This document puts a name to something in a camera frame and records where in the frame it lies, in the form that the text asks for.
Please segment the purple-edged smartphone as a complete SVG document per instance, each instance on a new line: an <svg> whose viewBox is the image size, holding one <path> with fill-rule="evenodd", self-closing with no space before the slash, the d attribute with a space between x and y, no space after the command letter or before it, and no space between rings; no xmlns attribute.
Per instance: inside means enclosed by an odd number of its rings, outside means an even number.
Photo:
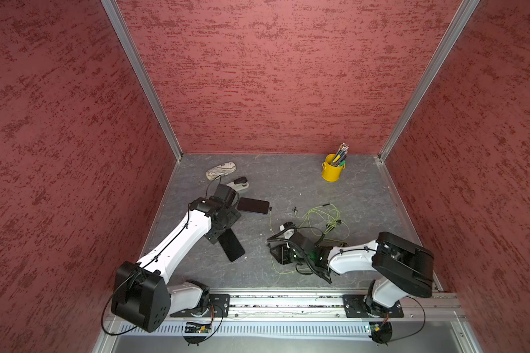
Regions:
<svg viewBox="0 0 530 353"><path fill-rule="evenodd" d="M232 229L227 229L219 236L218 241L230 262L234 262L245 255L245 250Z"/></svg>

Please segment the green wired earphones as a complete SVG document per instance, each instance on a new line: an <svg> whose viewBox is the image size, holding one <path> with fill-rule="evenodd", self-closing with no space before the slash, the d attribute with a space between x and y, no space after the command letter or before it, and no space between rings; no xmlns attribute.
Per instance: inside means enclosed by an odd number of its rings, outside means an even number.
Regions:
<svg viewBox="0 0 530 353"><path fill-rule="evenodd" d="M297 227L312 231L312 235L317 237L320 242L344 244L350 237L350 228L342 220L342 214L334 204L321 204L303 213L299 211L298 207L293 207L292 214L297 221ZM339 228L344 229L344 235L340 238L331 238L331 233Z"/></svg>
<svg viewBox="0 0 530 353"><path fill-rule="evenodd" d="M336 246L347 246L348 243L345 242L344 244L342 243L331 243L331 242L327 242L327 241L323 241L323 242L319 242L319 244L322 244L323 246L327 246L327 247L336 247ZM296 267L295 267L295 264L289 264L289 265L281 265L279 263L277 263L272 255L269 253L270 255L270 260L271 260L271 264L272 264L272 269L273 271L278 274L278 275L291 275L291 274L299 274L299 275L303 275L303 276L312 276L312 275L315 275L315 274L310 274L309 273L309 270L308 269L304 269L304 267L300 266L299 269L300 270L297 270ZM329 278L330 276L319 276L320 278Z"/></svg>

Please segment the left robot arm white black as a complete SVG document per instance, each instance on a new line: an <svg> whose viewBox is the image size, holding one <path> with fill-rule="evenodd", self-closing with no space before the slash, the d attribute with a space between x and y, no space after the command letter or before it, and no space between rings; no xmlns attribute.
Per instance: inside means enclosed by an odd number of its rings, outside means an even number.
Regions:
<svg viewBox="0 0 530 353"><path fill-rule="evenodd" d="M208 286L197 281L168 283L201 238L219 244L231 262L245 254L231 229L241 217L234 206L237 195L230 186L218 185L211 197L189 203L183 220L159 245L137 262L119 266L104 309L146 332L154 332L166 317L183 311L213 316Z"/></svg>

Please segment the blue-edged smartphone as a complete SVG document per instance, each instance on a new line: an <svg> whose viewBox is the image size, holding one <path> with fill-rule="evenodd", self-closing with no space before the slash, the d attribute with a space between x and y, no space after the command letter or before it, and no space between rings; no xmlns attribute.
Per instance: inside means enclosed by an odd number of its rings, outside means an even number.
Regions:
<svg viewBox="0 0 530 353"><path fill-rule="evenodd" d="M240 198L237 204L237 210L249 213L268 214L270 204L268 201L250 198Z"/></svg>

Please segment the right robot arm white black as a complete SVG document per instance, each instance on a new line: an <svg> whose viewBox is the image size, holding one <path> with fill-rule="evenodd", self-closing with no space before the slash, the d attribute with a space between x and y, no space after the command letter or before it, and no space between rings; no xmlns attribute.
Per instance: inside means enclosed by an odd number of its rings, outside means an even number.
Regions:
<svg viewBox="0 0 530 353"><path fill-rule="evenodd" d="M430 298L434 285L434 255L431 251L391 232L352 247L324 246L313 242L291 225L266 240L269 253L281 265L303 266L331 284L331 275L377 272L365 295L344 297L349 317L401 317L400 300L411 296Z"/></svg>

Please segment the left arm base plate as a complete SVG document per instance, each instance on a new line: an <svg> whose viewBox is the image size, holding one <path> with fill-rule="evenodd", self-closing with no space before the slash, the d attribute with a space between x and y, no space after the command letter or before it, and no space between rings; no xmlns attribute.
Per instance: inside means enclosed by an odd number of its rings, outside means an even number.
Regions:
<svg viewBox="0 0 530 353"><path fill-rule="evenodd" d="M169 317L184 319L227 318L230 303L231 296L229 294L208 294L201 299L195 308L169 314Z"/></svg>

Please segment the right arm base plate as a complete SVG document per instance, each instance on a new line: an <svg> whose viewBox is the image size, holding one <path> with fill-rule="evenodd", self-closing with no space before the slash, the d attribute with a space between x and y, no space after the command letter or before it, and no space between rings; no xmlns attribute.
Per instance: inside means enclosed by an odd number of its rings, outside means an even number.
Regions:
<svg viewBox="0 0 530 353"><path fill-rule="evenodd" d="M342 301L346 317L349 319L401 319L404 317L403 309L400 307L399 302L387 308L368 299L367 295L350 294L343 295Z"/></svg>

